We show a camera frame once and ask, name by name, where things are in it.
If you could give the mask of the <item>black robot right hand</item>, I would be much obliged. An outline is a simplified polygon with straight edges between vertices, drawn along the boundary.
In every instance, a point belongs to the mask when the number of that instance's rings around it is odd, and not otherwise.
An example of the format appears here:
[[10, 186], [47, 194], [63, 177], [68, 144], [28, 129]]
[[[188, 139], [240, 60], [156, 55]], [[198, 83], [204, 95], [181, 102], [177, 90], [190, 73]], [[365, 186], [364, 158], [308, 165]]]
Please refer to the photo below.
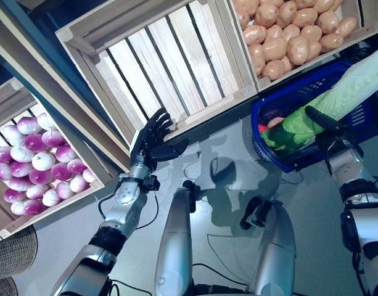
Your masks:
[[315, 136], [315, 143], [327, 156], [331, 157], [346, 149], [355, 149], [361, 157], [364, 156], [362, 148], [356, 142], [354, 132], [347, 125], [341, 124], [312, 106], [306, 106], [305, 113], [313, 123], [323, 129]]

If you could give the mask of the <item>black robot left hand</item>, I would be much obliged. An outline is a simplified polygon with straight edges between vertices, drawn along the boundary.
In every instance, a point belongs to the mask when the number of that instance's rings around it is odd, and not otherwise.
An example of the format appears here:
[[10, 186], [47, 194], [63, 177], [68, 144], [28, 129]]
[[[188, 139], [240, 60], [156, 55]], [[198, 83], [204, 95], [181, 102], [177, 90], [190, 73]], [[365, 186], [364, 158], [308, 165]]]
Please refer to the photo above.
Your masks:
[[173, 124], [166, 108], [158, 109], [149, 118], [145, 127], [140, 130], [134, 146], [130, 152], [130, 166], [144, 164], [151, 171], [155, 171], [159, 162], [178, 158], [187, 149], [188, 139], [182, 139], [174, 144], [165, 143], [164, 138], [171, 133]]

